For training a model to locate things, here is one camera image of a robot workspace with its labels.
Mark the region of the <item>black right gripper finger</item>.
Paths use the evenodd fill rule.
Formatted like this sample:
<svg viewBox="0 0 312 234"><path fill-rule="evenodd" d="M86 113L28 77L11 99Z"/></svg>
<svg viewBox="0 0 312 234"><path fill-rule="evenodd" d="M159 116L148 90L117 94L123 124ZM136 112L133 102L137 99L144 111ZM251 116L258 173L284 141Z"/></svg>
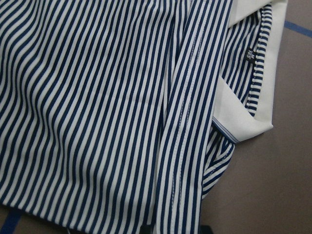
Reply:
<svg viewBox="0 0 312 234"><path fill-rule="evenodd" d="M214 234L212 228L209 225L201 225L199 228L200 234Z"/></svg>

